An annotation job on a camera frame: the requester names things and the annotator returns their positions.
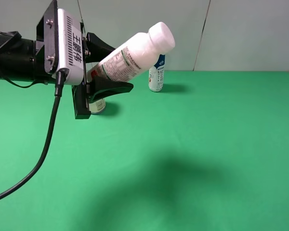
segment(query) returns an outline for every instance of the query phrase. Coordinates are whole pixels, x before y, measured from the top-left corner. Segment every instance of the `blue label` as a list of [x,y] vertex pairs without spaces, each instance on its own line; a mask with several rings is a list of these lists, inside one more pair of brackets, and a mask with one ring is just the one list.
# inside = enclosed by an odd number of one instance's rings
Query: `blue label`
[[161,54],[158,58],[158,62],[154,65],[154,67],[156,67],[156,69],[158,69],[160,66],[165,65],[165,55]]

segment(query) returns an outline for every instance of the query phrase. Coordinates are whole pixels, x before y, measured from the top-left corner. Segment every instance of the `screw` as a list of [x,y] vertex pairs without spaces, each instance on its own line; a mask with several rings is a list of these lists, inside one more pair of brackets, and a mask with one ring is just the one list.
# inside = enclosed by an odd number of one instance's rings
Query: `screw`
[[91,55],[90,51],[85,50],[85,56],[90,56],[90,55]]
[[54,57],[48,55],[46,60],[52,63],[54,61]]
[[53,20],[52,19],[51,20],[47,19],[46,24],[52,26],[53,25]]

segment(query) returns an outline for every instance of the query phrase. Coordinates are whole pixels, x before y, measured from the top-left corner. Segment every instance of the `white plastic bottle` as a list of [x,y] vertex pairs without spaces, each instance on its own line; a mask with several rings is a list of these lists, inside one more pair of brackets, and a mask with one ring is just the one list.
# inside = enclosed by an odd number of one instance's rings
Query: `white plastic bottle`
[[162,90],[164,83],[165,55],[159,56],[158,62],[149,70],[149,88],[151,91]]
[[138,74],[149,70],[160,54],[175,47],[169,28],[159,22],[148,33],[137,33],[87,73],[87,78],[101,76],[112,81],[128,82]]

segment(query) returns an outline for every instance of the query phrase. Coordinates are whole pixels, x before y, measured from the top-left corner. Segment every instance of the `bottle label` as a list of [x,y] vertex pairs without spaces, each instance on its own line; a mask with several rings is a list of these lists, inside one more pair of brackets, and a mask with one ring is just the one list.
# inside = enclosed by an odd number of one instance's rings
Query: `bottle label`
[[165,56],[160,55],[158,62],[149,70],[149,88],[160,91],[164,83]]
[[89,110],[92,114],[98,114],[100,113],[106,106],[105,100],[101,99],[94,103],[89,104]]
[[91,77],[100,76],[112,81],[128,82],[142,72],[133,60],[129,48],[125,47],[113,57],[93,68]]

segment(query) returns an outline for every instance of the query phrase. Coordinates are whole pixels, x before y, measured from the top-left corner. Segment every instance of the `power cord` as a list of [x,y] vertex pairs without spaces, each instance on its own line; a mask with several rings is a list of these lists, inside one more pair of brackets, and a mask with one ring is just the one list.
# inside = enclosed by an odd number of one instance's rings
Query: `power cord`
[[55,123],[60,99],[62,96],[62,91],[63,91],[63,86],[64,86],[65,80],[66,80],[65,73],[58,72],[57,76],[56,76],[52,115],[50,117],[50,122],[49,122],[49,126],[48,126],[48,132],[47,132],[44,148],[43,148],[42,154],[41,154],[37,164],[34,166],[34,168],[31,170],[31,172],[29,172],[29,174],[26,175],[21,181],[19,181],[17,184],[15,184],[13,187],[9,188],[8,190],[0,193],[0,200],[3,199],[4,197],[10,195],[11,193],[15,192],[17,189],[19,189],[24,184],[26,184],[36,174],[36,172],[39,170],[39,168],[42,166],[42,164],[46,158],[51,140],[52,140],[54,123]]

